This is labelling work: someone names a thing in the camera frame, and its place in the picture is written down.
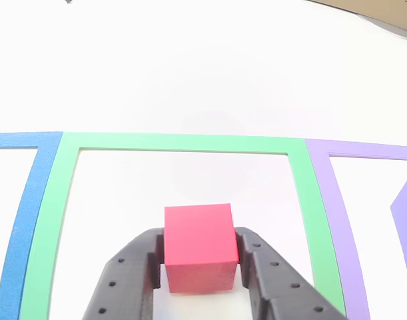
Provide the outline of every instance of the red cube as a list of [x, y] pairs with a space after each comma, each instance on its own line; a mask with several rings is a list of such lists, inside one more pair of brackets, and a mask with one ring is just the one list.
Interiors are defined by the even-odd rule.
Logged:
[[165, 265], [171, 293], [231, 290], [237, 263], [229, 204], [165, 208]]

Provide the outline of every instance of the blue tape line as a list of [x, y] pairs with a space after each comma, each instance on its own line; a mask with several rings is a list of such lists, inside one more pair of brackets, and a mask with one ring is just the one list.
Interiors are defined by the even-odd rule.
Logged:
[[37, 216], [62, 132], [0, 133], [0, 149], [37, 153], [18, 206], [0, 282], [0, 320], [18, 320]]

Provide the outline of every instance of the green square outline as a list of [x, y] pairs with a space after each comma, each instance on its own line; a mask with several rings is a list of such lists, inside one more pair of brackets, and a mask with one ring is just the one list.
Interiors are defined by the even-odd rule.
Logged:
[[326, 211], [304, 139], [157, 133], [64, 133], [39, 210], [27, 266], [20, 320], [49, 318], [53, 272], [75, 165], [80, 150], [93, 149], [288, 155], [304, 220], [315, 286], [345, 314]]

